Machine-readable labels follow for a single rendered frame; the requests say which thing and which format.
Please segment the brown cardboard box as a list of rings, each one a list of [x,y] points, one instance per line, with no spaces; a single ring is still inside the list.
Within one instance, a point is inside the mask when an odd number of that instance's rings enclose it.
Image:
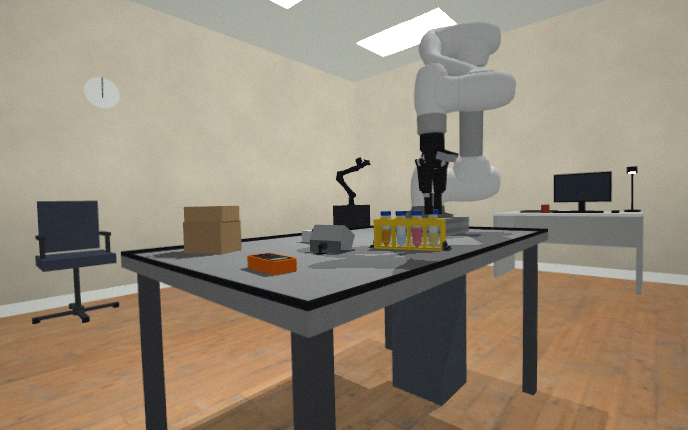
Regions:
[[[184,207],[183,236],[184,253],[226,254],[242,250],[239,206]]]

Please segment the yellow rack with four tubes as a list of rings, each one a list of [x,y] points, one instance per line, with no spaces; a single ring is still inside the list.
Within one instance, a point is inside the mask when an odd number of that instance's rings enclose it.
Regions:
[[[382,226],[391,226],[391,245],[382,245]],[[407,246],[396,245],[396,226],[407,226]],[[423,226],[423,246],[411,246],[411,226]],[[427,247],[427,226],[440,226],[440,247]],[[387,219],[387,217],[380,217],[374,219],[374,248],[379,249],[405,249],[405,250],[431,250],[442,251],[442,242],[445,239],[445,219],[435,219],[435,217],[428,217],[428,219],[419,219],[419,217],[412,217],[412,219],[403,219],[403,217],[396,217],[396,219]]]

